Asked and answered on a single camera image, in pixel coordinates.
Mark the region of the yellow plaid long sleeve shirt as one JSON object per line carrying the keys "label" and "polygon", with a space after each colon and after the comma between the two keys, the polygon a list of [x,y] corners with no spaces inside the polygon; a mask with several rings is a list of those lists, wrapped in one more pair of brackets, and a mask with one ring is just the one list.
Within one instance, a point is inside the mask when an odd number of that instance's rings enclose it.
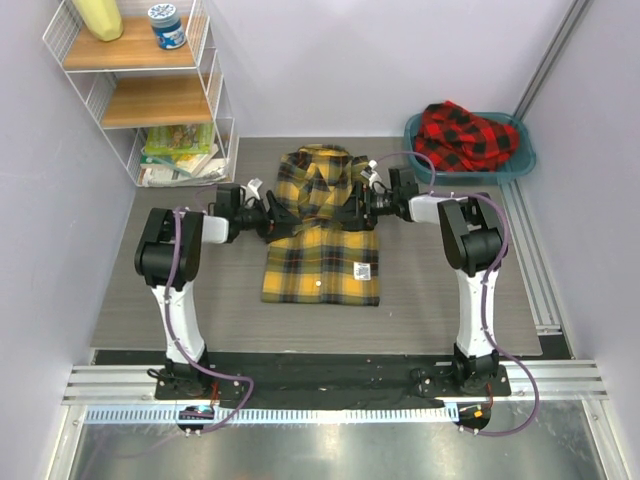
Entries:
{"label": "yellow plaid long sleeve shirt", "polygon": [[368,163],[340,146],[319,144],[281,158],[274,195],[301,223],[269,244],[263,302],[379,305],[377,234],[347,231],[336,219]]}

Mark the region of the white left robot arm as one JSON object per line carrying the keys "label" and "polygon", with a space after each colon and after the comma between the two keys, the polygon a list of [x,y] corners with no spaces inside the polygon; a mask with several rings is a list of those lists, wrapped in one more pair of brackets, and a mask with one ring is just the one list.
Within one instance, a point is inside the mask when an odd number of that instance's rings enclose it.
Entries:
{"label": "white left robot arm", "polygon": [[150,211],[134,254],[134,268],[159,306],[166,338],[164,367],[148,374],[161,389],[205,397],[215,376],[209,371],[206,342],[200,333],[194,295],[202,247],[233,242],[255,231],[265,242],[291,237],[301,220],[276,200],[261,197],[261,182],[223,184],[205,208]]}

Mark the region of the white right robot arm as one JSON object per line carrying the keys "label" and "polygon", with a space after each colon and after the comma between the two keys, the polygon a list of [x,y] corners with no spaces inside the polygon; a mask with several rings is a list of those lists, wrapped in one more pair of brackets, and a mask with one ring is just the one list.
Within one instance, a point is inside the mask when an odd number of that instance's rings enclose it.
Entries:
{"label": "white right robot arm", "polygon": [[372,230],[380,216],[440,228],[445,258],[456,274],[459,330],[453,347],[451,379],[457,391],[472,395],[498,377],[494,336],[494,292],[509,237],[499,207],[486,194],[421,193],[406,168],[391,168],[390,187],[367,167],[336,219],[347,231]]}

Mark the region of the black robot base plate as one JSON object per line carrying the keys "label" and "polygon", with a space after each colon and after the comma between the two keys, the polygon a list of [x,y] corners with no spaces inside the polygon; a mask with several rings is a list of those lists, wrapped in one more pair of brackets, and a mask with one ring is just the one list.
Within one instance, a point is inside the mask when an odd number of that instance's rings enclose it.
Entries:
{"label": "black robot base plate", "polygon": [[449,356],[218,352],[211,368],[218,377],[170,364],[147,374],[157,400],[217,400],[225,408],[434,408],[446,398],[511,394],[504,367],[493,377],[462,381]]}

